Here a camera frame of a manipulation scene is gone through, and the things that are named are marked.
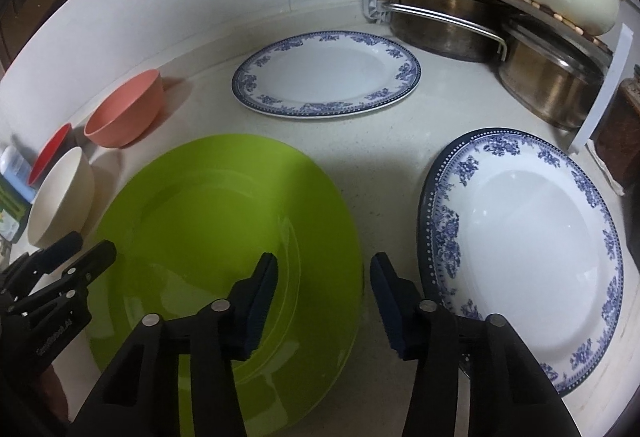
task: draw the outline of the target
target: pink bowl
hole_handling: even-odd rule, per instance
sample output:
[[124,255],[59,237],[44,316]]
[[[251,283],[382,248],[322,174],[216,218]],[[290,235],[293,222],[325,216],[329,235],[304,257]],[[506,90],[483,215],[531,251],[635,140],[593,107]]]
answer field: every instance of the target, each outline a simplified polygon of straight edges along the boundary
[[119,86],[95,109],[84,134],[105,148],[121,148],[142,135],[163,103],[160,72],[146,70]]

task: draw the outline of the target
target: bowl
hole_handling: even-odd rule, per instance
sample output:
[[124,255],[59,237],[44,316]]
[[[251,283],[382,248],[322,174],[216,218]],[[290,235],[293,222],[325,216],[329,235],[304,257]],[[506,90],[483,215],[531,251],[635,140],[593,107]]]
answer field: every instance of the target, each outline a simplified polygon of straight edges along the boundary
[[31,208],[27,239],[49,247],[71,231],[80,231],[94,201],[94,172],[80,147],[65,153],[44,180]]
[[33,164],[33,168],[31,168],[27,184],[34,188],[39,188],[60,158],[76,146],[78,146],[78,141],[76,141],[71,123],[68,122],[61,126],[47,141]]
[[99,146],[122,148],[142,135],[163,103],[160,72],[146,70],[119,86],[95,109],[84,134]]

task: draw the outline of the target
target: plate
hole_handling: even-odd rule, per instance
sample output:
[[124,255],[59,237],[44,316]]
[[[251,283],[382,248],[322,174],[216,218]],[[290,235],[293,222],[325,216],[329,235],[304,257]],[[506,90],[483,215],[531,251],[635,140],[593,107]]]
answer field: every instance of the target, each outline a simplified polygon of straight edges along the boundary
[[418,60],[401,45],[363,32],[325,31],[256,52],[238,67],[231,87],[256,112],[318,118],[392,104],[419,80]]
[[456,139],[427,177],[418,212],[425,294],[450,311],[503,314],[561,395],[602,359],[618,323],[623,262],[593,182],[518,130]]
[[[347,206],[303,153],[228,134],[180,146],[135,175],[97,237],[118,258],[91,285],[88,334],[101,369],[147,313],[189,316],[248,277],[264,251],[278,285],[259,348],[234,378],[250,437],[301,419],[331,388],[360,319],[362,260]],[[193,435],[188,360],[182,435]]]

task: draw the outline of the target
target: white bowl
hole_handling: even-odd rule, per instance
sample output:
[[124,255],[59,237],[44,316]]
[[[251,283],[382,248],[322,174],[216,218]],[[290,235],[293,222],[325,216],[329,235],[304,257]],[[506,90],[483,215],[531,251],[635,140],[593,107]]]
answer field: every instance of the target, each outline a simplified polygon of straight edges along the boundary
[[53,166],[33,202],[27,239],[36,247],[49,247],[80,231],[94,201],[94,173],[80,147],[65,153]]

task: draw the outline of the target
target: stainless steel pot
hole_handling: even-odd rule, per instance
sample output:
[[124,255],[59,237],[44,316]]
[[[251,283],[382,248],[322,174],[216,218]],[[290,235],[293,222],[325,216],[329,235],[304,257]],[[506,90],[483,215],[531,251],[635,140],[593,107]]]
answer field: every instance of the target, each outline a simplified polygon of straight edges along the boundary
[[435,54],[468,62],[495,58],[496,42],[506,55],[505,41],[495,33],[502,6],[491,0],[391,0],[391,30],[398,39]]
[[498,75],[504,87],[553,126],[579,128],[598,95],[602,71],[542,24],[519,17],[503,29],[509,48]]

